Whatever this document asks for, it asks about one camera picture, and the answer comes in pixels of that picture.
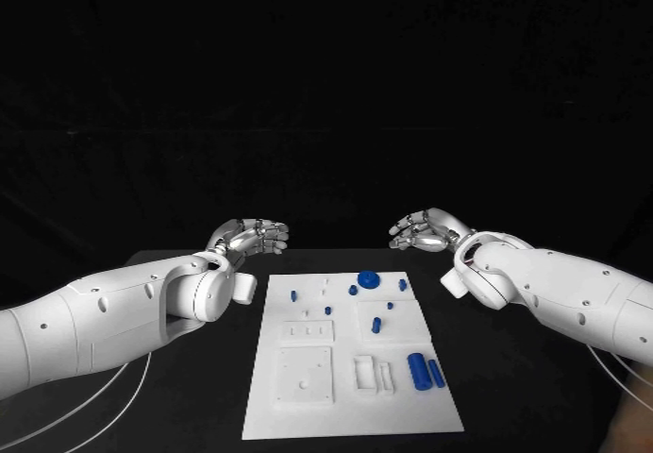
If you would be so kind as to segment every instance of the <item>cable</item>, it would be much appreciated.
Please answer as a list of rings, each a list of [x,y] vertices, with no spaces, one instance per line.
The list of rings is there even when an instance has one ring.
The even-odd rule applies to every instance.
[[[639,397],[629,391],[629,389],[622,385],[621,381],[616,379],[616,376],[612,374],[612,372],[608,370],[608,367],[605,366],[605,363],[602,362],[602,360],[598,358],[598,356],[595,355],[595,352],[593,352],[593,348],[586,344],[586,347],[589,349],[589,352],[592,353],[593,355],[593,358],[595,358],[595,361],[598,361],[598,363],[600,364],[602,366],[602,369],[605,370],[605,372],[608,373],[609,377],[612,378],[613,382],[618,384],[618,387],[628,393],[628,395],[631,395],[638,401],[639,403],[644,405],[644,407],[653,412],[653,408],[641,401]]]
[[[109,385],[112,384],[112,382],[116,380],[119,374],[122,373],[122,371],[125,371],[125,368],[126,368],[126,365],[128,363],[125,363],[122,365],[122,367],[119,368],[118,372],[115,373],[115,375],[112,376],[110,380],[107,381],[107,383],[105,384],[105,386],[99,389],[99,391],[96,392],[96,394],[84,401],[84,403],[81,403],[61,418],[58,418],[57,420],[54,420],[54,422],[51,422],[45,427],[43,427],[41,429],[38,429],[37,431],[34,431],[31,434],[28,434],[27,436],[22,436],[20,439],[15,439],[14,441],[8,442],[7,444],[4,445],[0,445],[0,451],[9,448],[9,446],[14,446],[14,445],[18,445],[21,444],[24,441],[30,440],[34,436],[37,436],[37,434],[40,434],[43,431],[45,431],[50,427],[56,426],[70,415],[73,415],[86,405],[87,403],[102,394],[102,392],[105,391],[105,389],[109,387]]]
[[[632,368],[624,363],[624,361],[621,360],[621,358],[618,357],[618,355],[615,353],[611,353],[612,354],[612,357],[616,359],[618,363],[622,365],[622,367],[629,371],[629,373],[632,374],[632,376],[648,386],[648,387],[653,387],[653,384],[635,373],[635,370],[632,370]]]
[[[129,399],[129,402],[126,403],[126,406],[123,409],[119,411],[119,413],[115,415],[115,418],[110,420],[110,423],[97,431],[97,433],[86,440],[83,441],[74,448],[70,448],[64,453],[73,452],[77,448],[84,446],[109,428],[110,425],[115,423],[118,418],[120,417],[122,413],[125,413],[125,410],[128,409],[129,405],[132,404],[132,401],[135,400],[135,396],[138,395],[139,387],[142,385],[142,381],[145,380],[145,375],[146,375],[146,368],[149,367],[149,358],[152,357],[152,353],[146,354],[146,363],[145,363],[145,369],[142,370],[142,377],[139,379],[138,387],[135,387],[135,392],[132,393],[132,399]]]

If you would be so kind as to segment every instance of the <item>robotic hand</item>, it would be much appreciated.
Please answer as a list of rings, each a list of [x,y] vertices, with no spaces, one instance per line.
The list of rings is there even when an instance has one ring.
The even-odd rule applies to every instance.
[[[537,321],[579,342],[653,366],[653,284],[592,260],[533,248],[504,233],[475,232],[429,209],[391,226],[390,248],[452,252],[440,278],[500,310],[521,304]]]
[[[249,304],[244,257],[280,253],[285,224],[230,220],[205,250],[83,277],[38,300],[0,310],[0,400],[43,382],[113,368]]]

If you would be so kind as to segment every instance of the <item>black background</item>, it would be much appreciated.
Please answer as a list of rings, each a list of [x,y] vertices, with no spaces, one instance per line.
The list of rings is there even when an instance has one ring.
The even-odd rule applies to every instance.
[[[653,278],[647,12],[2,5],[2,304],[229,218],[377,248],[427,207]]]

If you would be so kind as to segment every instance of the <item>blue cylinder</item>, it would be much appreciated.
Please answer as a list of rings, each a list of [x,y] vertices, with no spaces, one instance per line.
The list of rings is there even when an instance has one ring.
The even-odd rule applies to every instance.
[[[365,289],[371,290],[380,283],[380,277],[373,271],[361,271],[357,274],[357,284]]]
[[[427,368],[430,369],[435,385],[438,386],[438,388],[442,388],[445,386],[445,380],[442,379],[442,373],[439,372],[438,364],[432,359],[427,361]]]
[[[377,333],[380,331],[380,318],[374,318],[371,322],[371,332]]]
[[[407,356],[407,366],[410,367],[414,388],[417,390],[427,390],[432,387],[432,382],[425,368],[423,355],[419,352],[414,352]]]

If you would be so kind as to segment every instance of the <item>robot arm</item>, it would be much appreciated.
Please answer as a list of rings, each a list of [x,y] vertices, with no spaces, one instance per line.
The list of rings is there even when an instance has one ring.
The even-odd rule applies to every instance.
[[[260,220],[220,228],[218,247],[93,274],[0,311],[0,399],[122,365],[216,321],[231,300],[252,302],[254,278],[229,258],[239,266],[253,253],[279,253],[288,228]]]
[[[393,248],[453,252],[440,282],[455,297],[469,292],[494,310],[521,304],[572,339],[653,366],[651,283],[514,236],[476,233],[440,210],[406,216],[390,234]]]

